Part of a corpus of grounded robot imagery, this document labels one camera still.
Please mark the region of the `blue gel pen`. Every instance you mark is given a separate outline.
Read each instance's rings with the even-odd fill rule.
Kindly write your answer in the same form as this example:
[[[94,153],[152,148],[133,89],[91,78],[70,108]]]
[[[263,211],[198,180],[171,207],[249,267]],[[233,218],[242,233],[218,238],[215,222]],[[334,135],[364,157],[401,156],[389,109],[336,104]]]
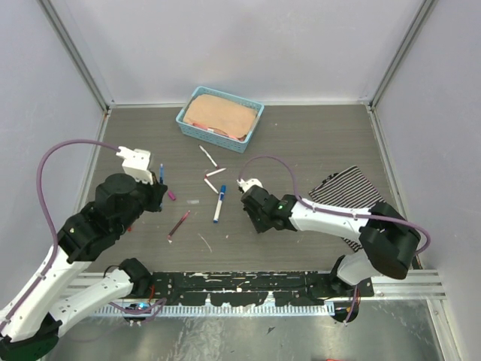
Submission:
[[[159,183],[164,184],[164,165],[163,163],[159,166]]]

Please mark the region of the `white marker blue print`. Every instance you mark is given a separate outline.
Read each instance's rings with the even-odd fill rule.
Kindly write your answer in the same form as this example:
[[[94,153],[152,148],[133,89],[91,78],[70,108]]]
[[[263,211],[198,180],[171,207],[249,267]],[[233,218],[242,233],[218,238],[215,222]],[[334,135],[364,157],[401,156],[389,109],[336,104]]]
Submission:
[[[221,209],[222,209],[222,203],[223,203],[223,200],[225,198],[225,191],[226,191],[226,185],[222,185],[221,189],[219,191],[219,197],[218,197],[218,200],[217,200],[217,203],[216,203],[216,208],[215,208],[214,215],[213,215],[213,222],[214,223],[219,222],[219,216],[220,216],[220,212],[221,212]]]

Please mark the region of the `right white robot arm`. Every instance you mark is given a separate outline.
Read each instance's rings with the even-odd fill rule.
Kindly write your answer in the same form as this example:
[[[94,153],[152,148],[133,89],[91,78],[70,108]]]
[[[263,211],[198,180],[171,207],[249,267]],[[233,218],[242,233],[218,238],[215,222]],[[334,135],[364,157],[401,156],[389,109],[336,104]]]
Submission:
[[[257,179],[237,182],[244,210],[258,233],[269,229],[321,232],[351,241],[359,249],[340,256],[330,273],[332,291],[348,296],[361,281],[384,275],[407,276],[420,234],[391,205],[342,208],[284,195],[270,194]]]

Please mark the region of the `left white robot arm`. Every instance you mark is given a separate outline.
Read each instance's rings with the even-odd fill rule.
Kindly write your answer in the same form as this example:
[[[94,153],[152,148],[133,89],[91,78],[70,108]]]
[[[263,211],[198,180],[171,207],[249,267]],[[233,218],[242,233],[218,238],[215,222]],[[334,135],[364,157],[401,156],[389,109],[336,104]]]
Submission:
[[[153,180],[136,181],[127,174],[109,176],[95,199],[69,217],[57,244],[42,266],[4,309],[1,323],[3,360],[38,360],[82,319],[116,299],[145,297],[152,276],[137,259],[122,261],[107,277],[63,299],[67,286],[124,235],[143,212],[159,212],[168,188]]]

